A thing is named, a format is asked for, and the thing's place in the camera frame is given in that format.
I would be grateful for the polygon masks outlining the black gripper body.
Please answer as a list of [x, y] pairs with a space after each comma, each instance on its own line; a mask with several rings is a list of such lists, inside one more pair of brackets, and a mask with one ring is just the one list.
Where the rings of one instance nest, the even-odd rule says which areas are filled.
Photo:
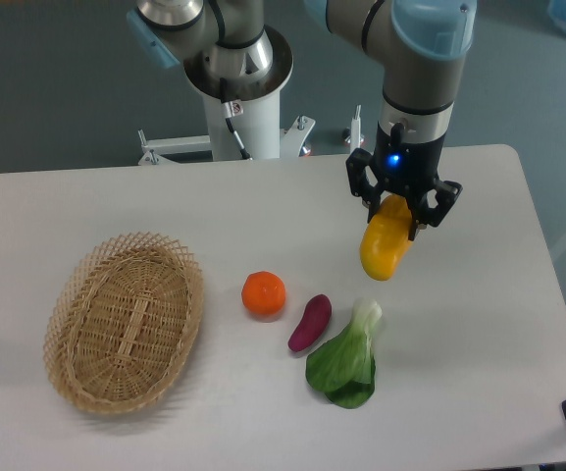
[[408, 193], [415, 199], [423, 199], [435, 188], [437, 167], [445, 135], [431, 142], [402, 142], [393, 150], [390, 135], [377, 127], [373, 170], [376, 179], [388, 192], [400, 196]]

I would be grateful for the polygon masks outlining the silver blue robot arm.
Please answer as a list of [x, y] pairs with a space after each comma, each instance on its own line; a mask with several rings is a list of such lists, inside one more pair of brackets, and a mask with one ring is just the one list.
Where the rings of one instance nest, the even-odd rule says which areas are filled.
[[[353, 145], [351, 193], [370, 214], [384, 193], [402, 196], [409, 232], [441, 223], [459, 183], [437, 172], [473, 39], [473, 1], [309, 1], [306, 10], [385, 72], [376, 146]], [[161, 66], [182, 66], [205, 104], [213, 157], [283, 156], [280, 93], [293, 68], [290, 47], [260, 1], [138, 1], [130, 28]]]

